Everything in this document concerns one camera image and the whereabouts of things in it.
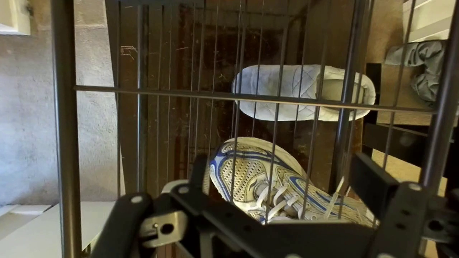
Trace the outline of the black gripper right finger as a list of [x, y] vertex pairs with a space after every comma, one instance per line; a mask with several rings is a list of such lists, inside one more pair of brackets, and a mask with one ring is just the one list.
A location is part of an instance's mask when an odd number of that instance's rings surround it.
[[415, 182], [397, 182], [364, 153], [351, 157], [351, 188], [378, 221], [369, 258], [418, 258], [430, 239], [438, 258], [459, 258], [459, 212]]

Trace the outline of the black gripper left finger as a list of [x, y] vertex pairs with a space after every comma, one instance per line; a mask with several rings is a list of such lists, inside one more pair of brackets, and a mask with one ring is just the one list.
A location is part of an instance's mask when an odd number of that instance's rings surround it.
[[186, 213], [167, 196], [127, 193], [114, 202], [90, 258], [153, 258], [159, 246], [182, 241], [186, 226]]

